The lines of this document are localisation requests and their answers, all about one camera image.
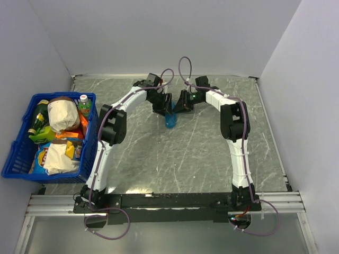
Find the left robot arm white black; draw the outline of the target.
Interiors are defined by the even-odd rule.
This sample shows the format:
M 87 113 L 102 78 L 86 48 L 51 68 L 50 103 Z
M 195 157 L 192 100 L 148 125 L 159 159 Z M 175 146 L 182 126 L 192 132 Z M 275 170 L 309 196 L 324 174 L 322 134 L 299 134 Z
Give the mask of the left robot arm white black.
M 97 128 L 97 153 L 90 176 L 81 189 L 81 198 L 91 212 L 104 210 L 108 163 L 126 137 L 128 114 L 148 101 L 155 113 L 172 115 L 172 94 L 167 92 L 167 88 L 173 79 L 171 77 L 165 82 L 162 76 L 150 73 L 146 79 L 135 82 L 117 102 L 102 106 Z

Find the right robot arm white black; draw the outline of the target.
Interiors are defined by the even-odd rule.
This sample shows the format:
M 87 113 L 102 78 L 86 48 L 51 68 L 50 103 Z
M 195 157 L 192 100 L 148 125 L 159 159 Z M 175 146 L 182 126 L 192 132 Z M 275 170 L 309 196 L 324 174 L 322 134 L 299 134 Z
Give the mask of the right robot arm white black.
M 238 211 L 254 202 L 255 187 L 248 162 L 248 135 L 251 127 L 246 103 L 238 97 L 231 97 L 217 87 L 211 87 L 207 76 L 195 79 L 195 84 L 184 79 L 186 89 L 180 93 L 173 111 L 187 113 L 194 105 L 205 102 L 220 113 L 220 131 L 226 139 L 233 169 L 231 204 Z

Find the blue translucent glasses case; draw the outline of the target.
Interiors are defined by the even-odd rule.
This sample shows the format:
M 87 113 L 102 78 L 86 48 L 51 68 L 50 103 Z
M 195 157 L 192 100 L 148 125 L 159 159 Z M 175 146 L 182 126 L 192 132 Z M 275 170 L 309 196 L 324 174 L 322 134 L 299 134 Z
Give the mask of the blue translucent glasses case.
M 168 115 L 165 113 L 165 126 L 168 128 L 168 129 L 172 129 L 176 126 L 176 123 L 177 123 L 177 116 L 176 116 L 176 112 L 173 111 L 173 115 Z

